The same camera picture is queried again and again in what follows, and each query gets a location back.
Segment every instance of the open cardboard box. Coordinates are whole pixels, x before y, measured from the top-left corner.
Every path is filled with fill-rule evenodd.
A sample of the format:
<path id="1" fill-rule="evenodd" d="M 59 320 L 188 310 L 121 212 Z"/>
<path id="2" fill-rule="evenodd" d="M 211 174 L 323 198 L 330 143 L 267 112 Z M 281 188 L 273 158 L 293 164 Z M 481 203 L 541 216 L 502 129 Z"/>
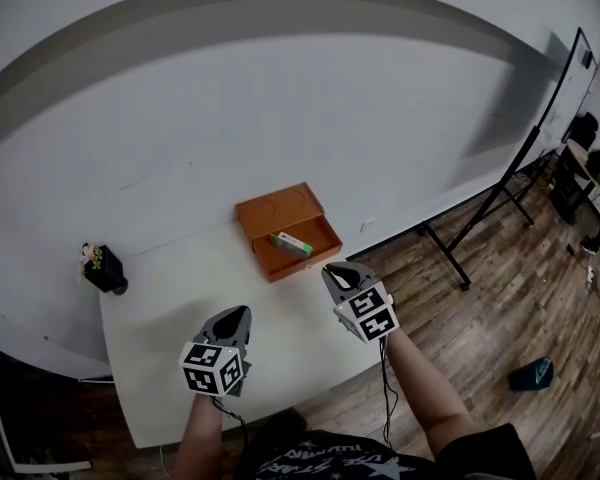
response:
<path id="1" fill-rule="evenodd" d="M 324 216 L 324 209 L 306 183 L 278 190 L 236 205 L 238 219 L 270 282 L 337 254 L 342 242 Z M 313 247 L 307 259 L 276 249 L 270 234 L 280 232 Z"/>

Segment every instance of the white marker cube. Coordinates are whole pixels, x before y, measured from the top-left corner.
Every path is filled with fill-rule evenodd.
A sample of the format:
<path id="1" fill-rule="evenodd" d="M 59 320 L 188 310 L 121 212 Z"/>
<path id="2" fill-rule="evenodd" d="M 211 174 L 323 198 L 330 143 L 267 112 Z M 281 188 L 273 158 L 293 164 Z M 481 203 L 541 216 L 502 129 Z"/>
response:
<path id="1" fill-rule="evenodd" d="M 365 343 L 382 338 L 399 325 L 392 299 L 382 281 L 341 302 L 333 308 L 333 312 L 349 331 Z"/>
<path id="2" fill-rule="evenodd" d="M 240 351 L 232 347 L 185 343 L 180 366 L 189 389 L 211 396 L 224 396 L 243 377 Z"/>

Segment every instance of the box lid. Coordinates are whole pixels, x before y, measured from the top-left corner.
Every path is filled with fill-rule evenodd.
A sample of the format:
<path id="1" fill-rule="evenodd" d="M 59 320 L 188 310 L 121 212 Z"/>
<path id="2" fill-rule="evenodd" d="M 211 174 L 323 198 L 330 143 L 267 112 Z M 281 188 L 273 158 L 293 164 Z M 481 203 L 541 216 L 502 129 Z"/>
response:
<path id="1" fill-rule="evenodd" d="M 236 209 L 250 243 L 260 236 L 324 214 L 322 205 L 306 183 L 238 203 Z"/>

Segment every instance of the star print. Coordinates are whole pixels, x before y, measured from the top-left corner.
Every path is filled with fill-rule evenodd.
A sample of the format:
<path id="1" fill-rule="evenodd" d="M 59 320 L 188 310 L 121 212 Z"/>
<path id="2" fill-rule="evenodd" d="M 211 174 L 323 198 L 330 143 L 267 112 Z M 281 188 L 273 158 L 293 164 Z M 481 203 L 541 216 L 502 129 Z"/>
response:
<path id="1" fill-rule="evenodd" d="M 298 446 L 306 446 L 309 450 L 316 447 L 316 445 L 313 444 L 311 441 L 304 441 L 304 442 L 300 443 Z"/>
<path id="2" fill-rule="evenodd" d="M 368 466 L 373 469 L 373 473 L 369 475 L 369 478 L 372 476 L 386 476 L 391 478 L 392 480 L 400 480 L 400 473 L 403 471 L 415 471 L 414 468 L 403 468 L 398 464 L 398 457 L 392 457 L 384 464 L 375 464 L 373 462 L 365 462 L 362 464 L 363 466 Z"/>

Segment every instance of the forearm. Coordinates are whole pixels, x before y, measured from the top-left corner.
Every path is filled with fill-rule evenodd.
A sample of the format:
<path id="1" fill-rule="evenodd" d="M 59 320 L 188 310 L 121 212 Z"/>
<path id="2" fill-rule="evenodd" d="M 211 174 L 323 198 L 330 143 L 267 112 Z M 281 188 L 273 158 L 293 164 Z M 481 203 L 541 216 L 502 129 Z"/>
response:
<path id="1" fill-rule="evenodd" d="M 456 390 L 401 329 L 389 335 L 387 357 L 434 455 L 477 431 Z"/>
<path id="2" fill-rule="evenodd" d="M 222 476 L 222 413 L 211 398 L 196 395 L 176 456 L 176 480 L 220 480 Z"/>

